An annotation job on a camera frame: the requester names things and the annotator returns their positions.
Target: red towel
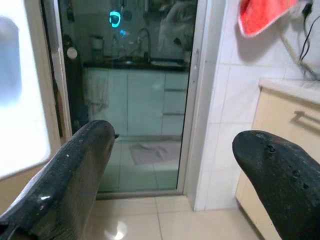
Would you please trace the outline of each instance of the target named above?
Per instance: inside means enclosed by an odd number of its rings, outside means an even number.
[[[297,0],[242,0],[238,23],[245,37],[254,37],[284,15]]]

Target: beige floor tile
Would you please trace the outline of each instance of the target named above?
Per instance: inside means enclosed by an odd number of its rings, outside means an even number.
[[[160,196],[155,202],[159,213],[192,211],[186,196]]]
[[[157,208],[155,198],[147,197],[115,200],[97,200],[93,206],[91,215],[110,217],[156,213]]]
[[[82,240],[161,240],[158,216],[91,216]]]
[[[159,214],[162,240],[259,240],[239,210]]]

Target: beige cabinet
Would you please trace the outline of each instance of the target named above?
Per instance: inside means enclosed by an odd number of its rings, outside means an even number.
[[[263,88],[253,129],[278,135],[300,145],[320,163],[320,105]],[[265,240],[281,239],[243,172],[236,198]]]

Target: white towel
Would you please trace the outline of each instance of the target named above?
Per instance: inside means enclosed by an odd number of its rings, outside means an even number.
[[[92,114],[108,105],[108,72],[93,71],[86,80],[86,101]]]

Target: tiled floor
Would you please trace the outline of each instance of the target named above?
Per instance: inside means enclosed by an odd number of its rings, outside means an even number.
[[[135,143],[118,141],[114,144],[99,191],[128,193],[176,189],[179,159],[136,165],[129,151],[129,145]]]
[[[97,201],[82,240],[259,240],[237,209],[193,212],[185,196]]]

